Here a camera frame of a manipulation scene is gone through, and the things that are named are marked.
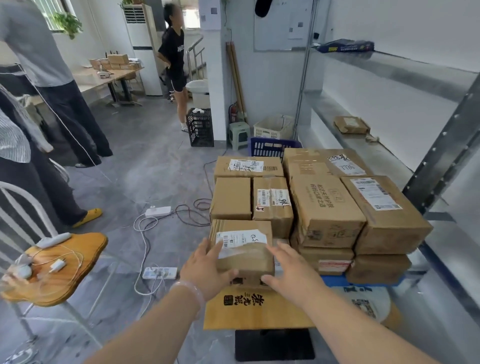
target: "green stool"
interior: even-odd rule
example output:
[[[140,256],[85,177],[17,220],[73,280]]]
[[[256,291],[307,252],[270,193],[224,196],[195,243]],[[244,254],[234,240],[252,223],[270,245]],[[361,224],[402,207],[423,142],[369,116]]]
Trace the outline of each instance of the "green stool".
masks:
[[[244,122],[233,122],[230,124],[228,131],[228,139],[232,144],[233,150],[238,150],[239,146],[248,145],[248,138],[250,138],[250,126]]]

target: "black plastic crate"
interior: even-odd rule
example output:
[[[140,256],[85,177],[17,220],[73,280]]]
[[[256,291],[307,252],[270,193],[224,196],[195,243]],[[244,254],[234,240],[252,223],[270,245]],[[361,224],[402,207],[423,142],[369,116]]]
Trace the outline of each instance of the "black plastic crate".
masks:
[[[190,109],[187,113],[188,135],[191,146],[214,146],[212,112],[203,109],[204,113],[193,113]]]

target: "striped shirt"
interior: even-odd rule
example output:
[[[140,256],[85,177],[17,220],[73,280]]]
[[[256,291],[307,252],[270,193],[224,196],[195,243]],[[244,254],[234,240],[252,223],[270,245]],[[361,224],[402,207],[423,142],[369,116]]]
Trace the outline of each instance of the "striped shirt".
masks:
[[[25,109],[0,85],[2,92],[15,108],[17,121],[28,131],[32,140],[38,148],[44,152],[50,152],[53,147],[46,141],[40,128],[35,124]],[[30,162],[30,144],[22,129],[18,127],[10,118],[0,109],[0,158],[5,158],[14,162]]]

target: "air conditioner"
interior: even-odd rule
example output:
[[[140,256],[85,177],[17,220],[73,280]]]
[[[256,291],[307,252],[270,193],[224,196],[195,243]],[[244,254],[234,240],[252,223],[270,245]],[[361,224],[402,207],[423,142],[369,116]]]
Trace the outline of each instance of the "air conditioner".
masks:
[[[155,28],[152,8],[148,5],[122,5],[130,42],[135,58],[142,62],[144,69],[140,71],[145,94],[162,96],[159,75],[165,66],[156,56],[160,41]]]

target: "fire extinguisher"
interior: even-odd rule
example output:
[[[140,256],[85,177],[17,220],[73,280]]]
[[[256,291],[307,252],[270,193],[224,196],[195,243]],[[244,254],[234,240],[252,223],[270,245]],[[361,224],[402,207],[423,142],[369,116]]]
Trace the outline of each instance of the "fire extinguisher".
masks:
[[[237,105],[232,104],[228,108],[228,117],[230,118],[230,123],[237,122]]]

